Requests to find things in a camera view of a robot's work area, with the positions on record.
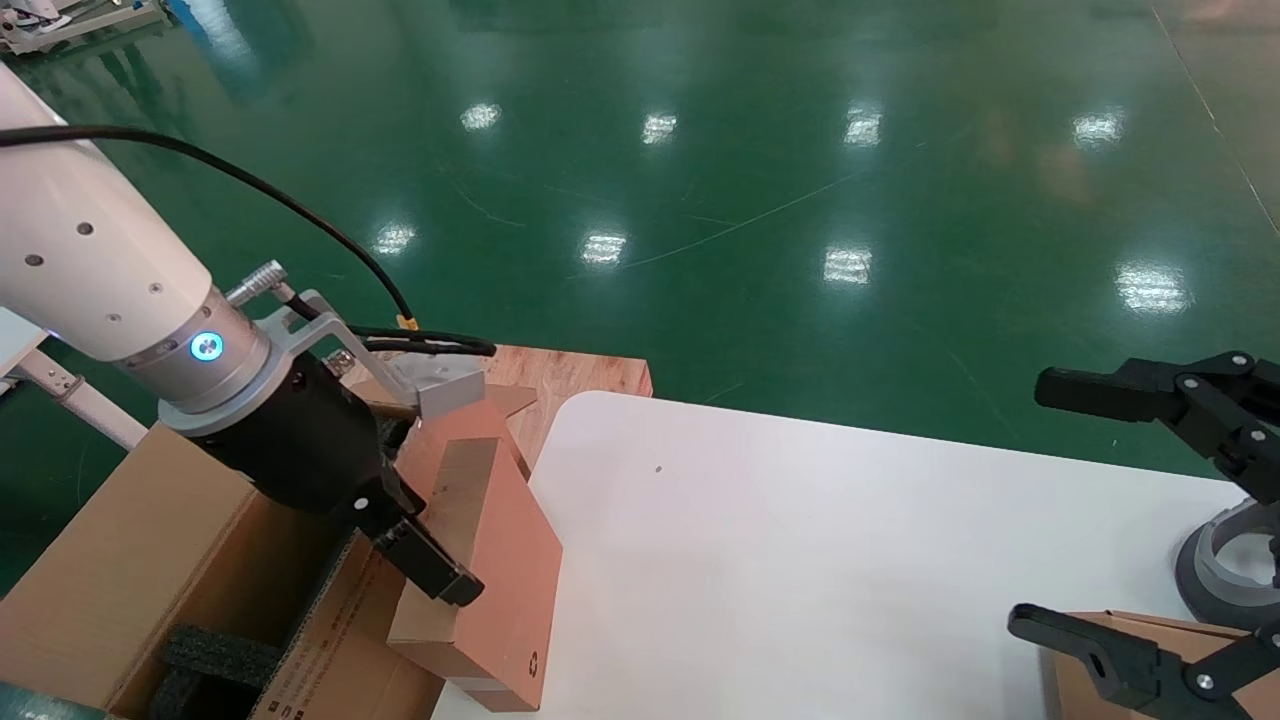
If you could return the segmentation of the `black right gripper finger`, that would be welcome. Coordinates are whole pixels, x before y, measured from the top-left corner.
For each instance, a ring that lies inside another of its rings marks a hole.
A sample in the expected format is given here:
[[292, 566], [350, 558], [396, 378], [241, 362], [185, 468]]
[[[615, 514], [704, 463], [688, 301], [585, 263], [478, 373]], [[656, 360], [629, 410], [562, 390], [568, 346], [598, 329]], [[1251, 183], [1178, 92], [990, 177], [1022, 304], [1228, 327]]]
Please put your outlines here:
[[1019, 603], [1009, 632], [1051, 653], [1064, 719], [1276, 719], [1277, 625], [1254, 632]]
[[1160, 423], [1254, 501], [1279, 498], [1279, 366], [1243, 351], [1197, 363], [1128, 359], [1103, 374], [1044, 369], [1043, 407]]

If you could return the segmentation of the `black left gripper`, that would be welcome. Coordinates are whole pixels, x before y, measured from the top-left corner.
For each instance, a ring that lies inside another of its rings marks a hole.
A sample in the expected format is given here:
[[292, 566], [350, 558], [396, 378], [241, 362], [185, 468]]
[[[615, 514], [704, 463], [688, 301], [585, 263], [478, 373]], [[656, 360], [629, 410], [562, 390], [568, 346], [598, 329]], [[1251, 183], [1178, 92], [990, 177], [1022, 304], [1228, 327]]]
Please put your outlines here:
[[195, 443], [289, 509], [351, 524], [431, 600], [470, 606], [485, 584], [411, 512], [425, 502], [396, 470], [410, 423], [378, 416], [310, 352], [255, 410]]

